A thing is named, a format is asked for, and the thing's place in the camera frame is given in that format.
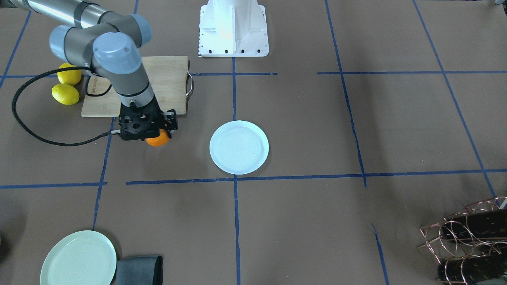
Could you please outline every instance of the brown paper floor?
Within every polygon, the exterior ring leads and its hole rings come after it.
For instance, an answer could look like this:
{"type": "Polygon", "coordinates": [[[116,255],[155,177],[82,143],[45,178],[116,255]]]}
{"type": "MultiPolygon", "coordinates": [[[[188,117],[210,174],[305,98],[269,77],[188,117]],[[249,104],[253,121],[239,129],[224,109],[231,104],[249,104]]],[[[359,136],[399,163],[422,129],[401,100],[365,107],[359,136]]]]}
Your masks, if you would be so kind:
{"type": "MultiPolygon", "coordinates": [[[[260,0],[270,55],[205,59],[206,2],[98,1],[149,20],[143,56],[189,57],[195,91],[160,148],[117,136],[56,147],[24,132],[12,97],[60,66],[47,44],[60,23],[0,10],[0,284],[37,284],[49,250],[90,229],[119,258],[163,255],[166,284],[436,284],[419,227],[507,195],[503,8],[260,0]],[[270,142],[247,175],[209,155],[213,132],[235,119],[270,142]]],[[[75,142],[117,128],[82,118],[82,101],[58,104],[56,83],[19,99],[36,133],[75,142]]]]}

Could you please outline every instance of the black cable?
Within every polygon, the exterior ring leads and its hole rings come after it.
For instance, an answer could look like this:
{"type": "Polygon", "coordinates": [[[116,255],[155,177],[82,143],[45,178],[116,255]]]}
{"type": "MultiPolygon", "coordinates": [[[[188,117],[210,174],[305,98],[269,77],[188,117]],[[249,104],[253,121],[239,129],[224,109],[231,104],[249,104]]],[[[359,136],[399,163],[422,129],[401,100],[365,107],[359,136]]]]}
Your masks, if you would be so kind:
{"type": "Polygon", "coordinates": [[[104,93],[102,93],[102,94],[90,94],[90,93],[88,93],[88,85],[90,84],[90,78],[91,78],[91,77],[88,77],[88,79],[86,80],[86,84],[85,84],[85,88],[86,88],[86,96],[90,96],[90,97],[101,97],[101,96],[106,95],[106,94],[109,92],[109,90],[111,90],[112,85],[111,85],[111,84],[109,84],[109,87],[107,88],[107,90],[106,90],[104,93]]]}
{"type": "Polygon", "coordinates": [[[43,74],[37,75],[34,78],[28,80],[25,84],[21,85],[21,87],[19,87],[18,91],[16,91],[16,94],[14,94],[14,98],[12,99],[12,114],[14,115],[14,118],[16,119],[16,121],[18,121],[18,123],[21,125],[21,127],[26,132],[28,132],[30,135],[32,135],[36,139],[38,139],[40,141],[43,141],[43,142],[45,142],[47,144],[51,144],[51,145],[55,145],[55,146],[62,146],[62,147],[82,146],[82,145],[91,143],[92,141],[98,140],[101,137],[105,137],[105,136],[108,136],[108,135],[113,135],[113,133],[111,133],[110,131],[108,131],[108,132],[102,133],[102,134],[100,134],[100,135],[98,135],[98,136],[96,136],[94,138],[91,138],[89,140],[86,140],[86,141],[76,142],[74,144],[65,144],[63,142],[56,142],[56,141],[48,140],[48,139],[45,139],[43,137],[38,136],[32,130],[30,130],[23,123],[23,121],[18,116],[18,112],[16,111],[16,103],[18,102],[18,97],[19,97],[19,95],[21,95],[21,93],[23,92],[23,90],[25,90],[25,88],[28,87],[30,84],[32,84],[33,82],[35,82],[35,81],[37,81],[37,80],[39,80],[41,78],[44,78],[44,77],[46,77],[48,75],[55,74],[55,73],[58,73],[58,72],[64,72],[64,71],[69,71],[69,70],[83,70],[83,69],[91,71],[91,68],[85,67],[85,66],[59,68],[59,69],[51,70],[51,71],[45,72],[43,74]]]}

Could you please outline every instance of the gray towel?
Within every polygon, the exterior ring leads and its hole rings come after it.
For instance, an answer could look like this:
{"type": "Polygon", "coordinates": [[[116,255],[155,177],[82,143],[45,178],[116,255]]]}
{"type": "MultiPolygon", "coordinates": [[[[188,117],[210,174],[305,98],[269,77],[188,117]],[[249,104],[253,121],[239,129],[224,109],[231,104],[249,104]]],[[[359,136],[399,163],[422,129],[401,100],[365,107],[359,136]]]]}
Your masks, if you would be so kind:
{"type": "Polygon", "coordinates": [[[137,256],[116,265],[117,285],[162,285],[162,256],[137,256]]]}

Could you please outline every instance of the yellow lemon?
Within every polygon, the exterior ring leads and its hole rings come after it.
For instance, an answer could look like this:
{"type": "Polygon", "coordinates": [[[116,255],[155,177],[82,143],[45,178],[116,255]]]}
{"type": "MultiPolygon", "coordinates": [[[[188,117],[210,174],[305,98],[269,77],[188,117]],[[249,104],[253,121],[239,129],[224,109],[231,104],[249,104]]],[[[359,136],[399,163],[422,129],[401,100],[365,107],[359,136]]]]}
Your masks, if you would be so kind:
{"type": "MultiPolygon", "coordinates": [[[[62,65],[60,65],[60,68],[65,68],[65,67],[75,67],[75,65],[72,65],[72,64],[68,64],[68,63],[64,63],[62,65]]],[[[58,80],[60,81],[60,83],[65,83],[65,84],[69,84],[69,85],[76,85],[77,83],[79,83],[79,81],[81,81],[81,70],[69,70],[69,71],[65,71],[65,72],[58,72],[56,74],[58,76],[58,80]]]]}
{"type": "Polygon", "coordinates": [[[57,84],[51,90],[53,98],[64,105],[74,105],[79,101],[79,91],[69,84],[57,84]]]}

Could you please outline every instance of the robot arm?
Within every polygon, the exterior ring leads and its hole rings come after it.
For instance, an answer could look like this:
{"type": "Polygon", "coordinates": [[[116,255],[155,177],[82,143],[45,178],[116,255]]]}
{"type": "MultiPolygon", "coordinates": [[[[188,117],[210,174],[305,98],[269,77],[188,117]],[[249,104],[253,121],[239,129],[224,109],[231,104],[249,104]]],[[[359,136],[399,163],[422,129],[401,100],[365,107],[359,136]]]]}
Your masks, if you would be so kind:
{"type": "Polygon", "coordinates": [[[142,16],[119,15],[81,0],[0,0],[0,8],[32,10],[65,24],[51,33],[51,50],[70,64],[91,68],[90,75],[109,79],[122,103],[122,139],[177,130],[176,113],[160,110],[137,49],[152,36],[142,16]]]}

